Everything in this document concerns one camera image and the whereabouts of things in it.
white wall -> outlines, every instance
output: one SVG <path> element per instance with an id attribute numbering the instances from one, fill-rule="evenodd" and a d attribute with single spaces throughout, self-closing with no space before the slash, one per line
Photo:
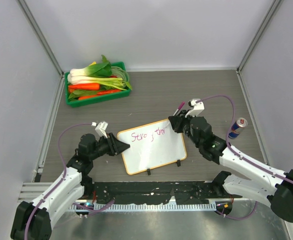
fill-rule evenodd
<path id="1" fill-rule="evenodd" d="M 273 0 L 27 0 L 61 67 L 240 64 Z"/>
<path id="2" fill-rule="evenodd" d="M 292 0 L 283 1 L 245 66 L 243 79 L 270 163 L 293 169 Z"/>
<path id="3" fill-rule="evenodd" d="M 0 0 L 0 240 L 32 180 L 59 76 L 14 0 Z"/>

gray wooden tabletop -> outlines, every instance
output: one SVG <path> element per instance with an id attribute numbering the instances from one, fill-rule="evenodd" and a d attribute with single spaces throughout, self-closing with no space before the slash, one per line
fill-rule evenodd
<path id="1" fill-rule="evenodd" d="M 133 91 L 129 97 L 72 108 L 65 103 L 65 96 L 62 95 L 41 182 L 53 182 L 63 171 L 57 142 L 60 133 L 67 127 L 106 121 L 109 123 L 107 132 L 117 135 L 122 130 L 166 119 L 182 101 L 217 94 L 230 96 L 235 102 L 236 117 L 248 120 L 248 127 L 231 142 L 244 153 L 263 161 L 235 70 L 131 72 L 130 77 Z M 224 138 L 231 124 L 231 104 L 227 99 L 220 97 L 206 101 L 204 106 L 205 110 L 201 116 L 212 125 L 215 135 Z M 61 151 L 66 162 L 73 156 L 80 137 L 87 133 L 94 134 L 94 128 L 80 126 L 65 133 L 61 139 Z M 128 175 L 120 155 L 106 155 L 94 160 L 94 168 L 89 176 L 99 182 L 211 181 L 222 170 L 234 173 L 226 167 L 204 159 L 189 139 L 184 137 L 184 142 L 187 158 L 181 161 L 180 167 L 169 164 L 153 169 L 150 176 L 146 172 Z"/>

soda can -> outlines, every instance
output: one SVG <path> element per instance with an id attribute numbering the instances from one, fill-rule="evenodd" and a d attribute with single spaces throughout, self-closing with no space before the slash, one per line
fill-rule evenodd
<path id="1" fill-rule="evenodd" d="M 248 126 L 248 121 L 243 117 L 238 118 L 232 125 L 231 132 L 229 132 L 228 137 L 230 139 L 235 139 L 246 126 Z"/>

vegetable basket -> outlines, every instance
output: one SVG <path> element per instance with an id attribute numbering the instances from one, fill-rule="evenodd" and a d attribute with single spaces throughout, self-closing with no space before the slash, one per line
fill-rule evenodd
<path id="1" fill-rule="evenodd" d="M 126 70 L 125 64 L 122 61 L 112 63 L 111 66 L 119 67 L 123 70 Z M 66 72 L 64 74 L 65 101 L 66 101 L 66 104 L 68 104 L 69 106 L 71 106 L 73 108 L 77 108 L 77 107 L 81 107 L 81 106 L 85 106 L 85 105 L 89 105 L 89 104 L 96 104 L 96 103 L 100 103 L 100 102 L 104 102 L 104 101 L 108 101 L 108 100 L 112 100 L 112 99 L 119 99 L 119 98 L 127 97 L 130 95 L 131 90 L 126 87 L 125 88 L 126 90 L 121 91 L 121 92 L 115 92 L 115 93 L 96 96 L 96 97 L 83 99 L 83 100 L 70 100 L 69 99 L 69 92 L 68 92 L 68 85 L 69 85 L 68 75 L 69 75 L 69 73 L 70 72 Z"/>

